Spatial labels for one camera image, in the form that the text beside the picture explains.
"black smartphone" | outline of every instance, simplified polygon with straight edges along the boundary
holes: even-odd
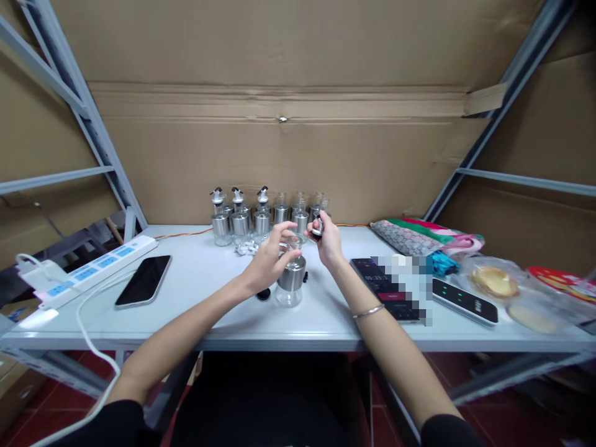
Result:
[[[171,260],[172,257],[169,255],[144,259],[116,300],[116,309],[126,309],[153,302]]]
[[[399,291],[399,284],[391,282],[391,278],[371,258],[352,259],[350,263],[396,320],[401,323],[420,321],[420,311],[412,308],[412,301],[406,299],[405,292]]]
[[[499,311],[493,303],[437,278],[433,278],[433,298],[485,326],[494,326],[499,322]]]

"orange wire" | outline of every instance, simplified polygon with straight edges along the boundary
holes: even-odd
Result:
[[[370,227],[370,225],[360,225],[360,224],[353,225],[351,223],[337,223],[336,226],[337,227],[364,227],[364,228]],[[176,235],[162,235],[162,236],[156,236],[155,239],[165,239],[165,238],[169,238],[169,237],[179,237],[179,236],[196,236],[196,235],[200,235],[203,233],[207,233],[212,230],[213,230],[213,228],[208,228],[207,230],[197,232],[197,233],[179,233]]]
[[[155,237],[155,239],[165,239],[168,237],[178,237],[178,236],[195,236],[195,235],[200,235],[203,233],[207,233],[209,231],[213,230],[213,228],[208,228],[207,230],[201,231],[201,232],[197,232],[197,233],[180,233],[177,235],[162,235],[162,236],[157,236]]]

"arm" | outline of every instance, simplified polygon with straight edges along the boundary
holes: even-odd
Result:
[[[293,235],[296,223],[273,227],[267,239],[244,272],[207,299],[191,307],[158,330],[124,363],[106,403],[132,399],[143,405],[151,388],[191,352],[201,338],[232,308],[272,285],[300,250],[279,258],[280,242]]]
[[[353,315],[377,307],[380,302],[356,274],[341,252],[339,229],[323,211],[325,232],[318,242],[321,261],[346,299]],[[310,223],[305,235],[309,235]],[[356,320],[362,338],[389,383],[411,414],[418,430],[434,415],[461,418],[432,368],[401,325],[386,310]]]

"white power strip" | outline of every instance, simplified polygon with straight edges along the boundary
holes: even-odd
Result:
[[[114,273],[122,270],[131,262],[139,259],[145,253],[157,247],[157,241],[148,236],[137,236],[130,242],[110,251],[108,254],[91,261],[68,274],[65,281],[78,291],[86,292]],[[47,292],[37,292],[35,295],[42,300],[40,309],[59,309],[69,301],[80,295],[79,292],[64,285],[54,287]]]

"wire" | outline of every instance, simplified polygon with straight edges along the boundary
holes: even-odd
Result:
[[[336,227],[364,227],[364,228],[369,228],[370,225],[361,225],[361,224],[351,224],[351,223],[336,223],[335,224]],[[207,233],[209,231],[213,230],[213,228],[209,228],[208,230],[204,230],[198,233],[180,233],[177,235],[162,235],[162,236],[156,236],[155,240],[159,240],[159,239],[165,239],[165,238],[169,238],[169,237],[179,237],[179,236],[196,236],[196,235],[200,235],[203,233]]]
[[[118,378],[120,377],[120,367],[118,366],[118,364],[114,361],[114,359],[112,359],[110,356],[104,354],[103,352],[100,352],[95,345],[93,344],[93,342],[91,341],[91,338],[89,337],[89,334],[87,333],[87,330],[85,329],[85,326],[83,325],[83,320],[81,318],[81,309],[83,308],[83,306],[87,303],[87,301],[89,301],[91,298],[93,298],[95,295],[105,291],[106,289],[109,289],[110,287],[115,286],[116,284],[119,284],[123,281],[125,281],[126,279],[128,279],[129,277],[131,277],[133,274],[135,273],[135,271],[129,271],[126,272],[120,276],[117,276],[116,278],[114,278],[112,281],[108,282],[107,284],[103,285],[102,287],[100,287],[99,289],[93,291],[92,293],[88,294],[87,297],[85,297],[85,299],[83,299],[83,301],[81,301],[81,303],[79,304],[79,306],[76,308],[76,323],[79,326],[79,329],[81,330],[81,333],[83,334],[83,338],[85,340],[85,343],[87,343],[87,346],[89,347],[89,349],[91,350],[91,352],[93,352],[97,357],[107,361],[110,366],[113,368],[114,372],[115,372],[115,376],[112,379],[112,381],[110,382],[110,384],[107,386],[106,390],[104,391],[104,394],[101,398],[101,400],[99,401],[97,407],[95,408],[95,410],[93,410],[93,413],[91,413],[89,416],[87,416],[86,418],[80,420],[79,422],[76,422],[72,425],[70,425],[69,427],[66,427],[44,439],[42,439],[41,441],[36,442],[35,444],[33,444],[31,447],[45,447],[48,446],[60,439],[62,439],[64,436],[69,435],[70,433],[73,433],[76,430],[79,430],[79,428],[84,427],[86,424],[88,424],[89,422],[91,422],[95,416],[97,416],[99,414],[99,412],[102,410],[104,404],[106,403],[106,400],[108,398],[108,396],[110,395],[110,393],[112,392],[112,388],[114,388],[114,385],[116,384],[116,381],[118,380]],[[77,288],[67,284],[67,283],[62,283],[64,286],[69,287],[75,291],[80,292],[79,290],[77,290]]]
[[[162,236],[156,236],[156,237],[155,237],[155,240],[157,240],[157,239],[165,239],[165,238],[168,238],[168,237],[178,237],[178,236],[195,236],[195,235],[200,235],[200,234],[203,234],[203,233],[207,233],[207,232],[209,232],[209,231],[211,231],[211,230],[213,230],[213,228],[208,228],[207,230],[204,230],[204,231],[201,231],[201,232],[197,232],[197,233],[180,233],[180,234],[177,234],[177,235],[162,235]]]
[[[35,264],[36,266],[38,266],[40,269],[43,269],[43,264],[41,263],[40,260],[38,260],[37,258],[34,258],[31,255],[28,255],[27,253],[19,253],[18,255],[16,255],[14,257],[16,259],[17,262],[19,262],[20,260],[27,260],[27,261],[31,261],[33,262],[33,264]]]

